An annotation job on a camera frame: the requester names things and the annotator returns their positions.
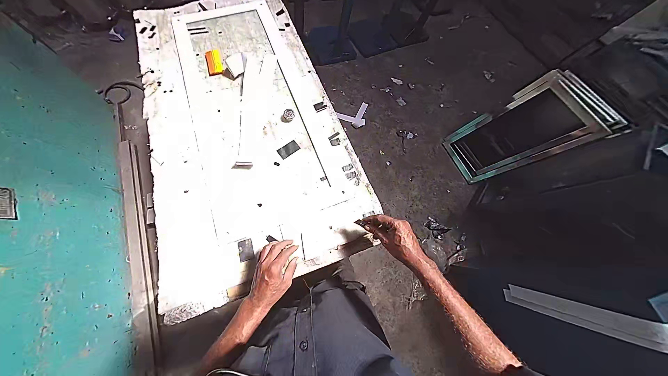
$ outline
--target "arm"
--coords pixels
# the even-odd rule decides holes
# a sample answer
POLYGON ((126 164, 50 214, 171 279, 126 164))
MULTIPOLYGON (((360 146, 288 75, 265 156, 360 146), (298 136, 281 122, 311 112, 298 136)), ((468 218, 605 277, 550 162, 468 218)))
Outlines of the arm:
POLYGON ((241 354, 271 307, 290 288, 297 267, 297 258, 290 260, 285 267, 290 255, 297 250, 297 246, 289 246, 292 243, 292 240, 271 242, 262 249, 250 293, 206 352, 197 375, 204 376, 214 369, 229 367, 241 354))
POLYGON ((443 277, 436 263, 422 251, 407 221, 386 215, 373 215, 365 218, 364 222, 368 223, 364 228, 378 238, 392 256, 413 271, 422 282, 422 286, 436 296, 457 333, 462 337, 464 347, 483 371, 501 374, 503 370, 522 366, 476 311, 443 277))

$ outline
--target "left hand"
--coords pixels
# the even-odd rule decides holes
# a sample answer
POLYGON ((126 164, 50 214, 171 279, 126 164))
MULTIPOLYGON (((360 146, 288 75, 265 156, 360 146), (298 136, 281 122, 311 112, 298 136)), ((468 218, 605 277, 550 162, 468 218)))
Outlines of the left hand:
POLYGON ((271 242, 264 246, 258 257, 253 284, 248 299, 258 304, 258 308, 269 310, 292 285, 292 279, 297 268, 297 258, 285 263, 298 248, 291 246, 292 240, 271 242))

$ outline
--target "hand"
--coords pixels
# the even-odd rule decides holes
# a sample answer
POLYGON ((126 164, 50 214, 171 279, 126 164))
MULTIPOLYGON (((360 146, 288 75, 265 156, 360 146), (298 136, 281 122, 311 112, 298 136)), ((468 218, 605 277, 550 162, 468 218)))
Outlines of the hand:
POLYGON ((258 308, 269 311, 292 285, 297 258, 290 260, 285 267, 290 255, 298 248, 290 246, 292 243, 292 240, 271 242, 260 251, 253 284, 248 294, 248 299, 255 302, 258 308))
POLYGON ((392 256, 409 268, 429 260, 408 221, 383 214, 372 215, 362 220, 367 223, 364 229, 379 239, 392 256))

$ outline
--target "teal metal surface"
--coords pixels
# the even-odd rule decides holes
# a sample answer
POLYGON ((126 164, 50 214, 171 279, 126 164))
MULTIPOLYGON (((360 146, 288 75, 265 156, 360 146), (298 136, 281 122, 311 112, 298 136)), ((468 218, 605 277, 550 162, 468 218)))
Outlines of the teal metal surface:
POLYGON ((0 374, 127 375, 130 265, 108 105, 0 15, 0 374))

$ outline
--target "black cloth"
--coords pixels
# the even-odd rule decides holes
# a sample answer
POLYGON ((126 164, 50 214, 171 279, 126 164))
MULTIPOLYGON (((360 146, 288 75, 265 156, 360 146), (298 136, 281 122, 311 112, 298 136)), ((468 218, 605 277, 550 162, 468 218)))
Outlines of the black cloth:
POLYGON ((256 376, 413 375, 392 355, 350 263, 318 272, 295 278, 231 369, 256 376))

